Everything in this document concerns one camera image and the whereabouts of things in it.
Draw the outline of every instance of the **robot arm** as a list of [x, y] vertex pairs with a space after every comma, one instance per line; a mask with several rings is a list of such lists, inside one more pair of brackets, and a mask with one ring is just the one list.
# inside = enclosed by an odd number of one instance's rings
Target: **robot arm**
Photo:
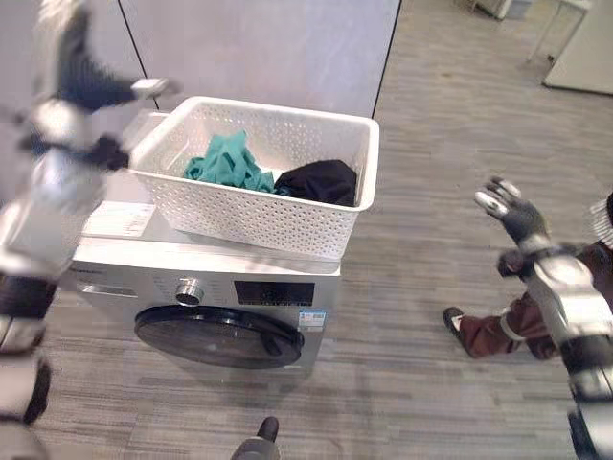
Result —
[[577, 410], [569, 414], [579, 458], [613, 459], [613, 314], [588, 268], [552, 243], [544, 218], [494, 177], [476, 202], [499, 219], [528, 263], [522, 279], [562, 355]]
[[35, 165], [0, 215], [0, 458], [46, 458], [27, 429], [46, 408], [49, 366], [35, 350], [57, 280], [105, 194], [109, 171], [127, 166], [111, 137], [91, 137], [92, 112], [175, 89], [168, 80], [124, 79], [89, 52], [89, 10], [80, 0], [43, 0], [35, 26], [37, 71], [22, 148]]

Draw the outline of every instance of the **green towel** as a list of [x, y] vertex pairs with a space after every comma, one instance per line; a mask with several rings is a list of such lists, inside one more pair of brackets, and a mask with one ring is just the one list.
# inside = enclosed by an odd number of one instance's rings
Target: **green towel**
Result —
[[205, 157], [192, 158], [183, 177], [272, 194], [275, 190], [272, 172], [261, 172], [245, 146], [246, 140], [245, 131], [229, 137], [213, 136]]

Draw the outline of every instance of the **washing machine door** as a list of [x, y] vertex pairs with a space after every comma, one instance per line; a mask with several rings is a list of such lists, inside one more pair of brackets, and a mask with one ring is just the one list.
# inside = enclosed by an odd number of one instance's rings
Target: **washing machine door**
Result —
[[269, 316], [220, 307], [153, 307], [136, 316], [136, 335], [177, 357], [214, 366], [267, 369], [300, 358], [295, 328]]

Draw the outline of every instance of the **perforated basket side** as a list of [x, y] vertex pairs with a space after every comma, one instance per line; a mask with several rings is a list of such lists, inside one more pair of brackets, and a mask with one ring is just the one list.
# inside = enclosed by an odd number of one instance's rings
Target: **perforated basket side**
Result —
[[138, 177], [173, 228], [233, 242], [340, 259], [357, 217], [338, 206], [237, 194], [198, 182], [171, 183], [149, 174]]

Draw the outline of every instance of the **black shoe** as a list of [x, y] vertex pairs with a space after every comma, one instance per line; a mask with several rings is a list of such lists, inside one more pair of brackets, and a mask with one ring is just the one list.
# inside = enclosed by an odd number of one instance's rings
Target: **black shoe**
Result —
[[465, 352], [467, 352], [470, 357], [474, 357], [473, 355], [470, 354], [470, 351], [466, 348], [466, 345], [464, 344], [463, 337], [462, 337], [462, 331], [456, 328], [455, 325], [453, 324], [452, 318], [455, 318], [456, 316], [463, 316], [463, 315], [464, 315], [464, 312], [458, 309], [457, 307], [449, 307], [448, 309], [444, 309], [443, 311], [443, 322], [444, 322], [444, 325], [453, 334], [453, 336], [458, 339], [458, 341], [460, 342], [460, 345], [462, 345], [462, 348], [464, 348]]

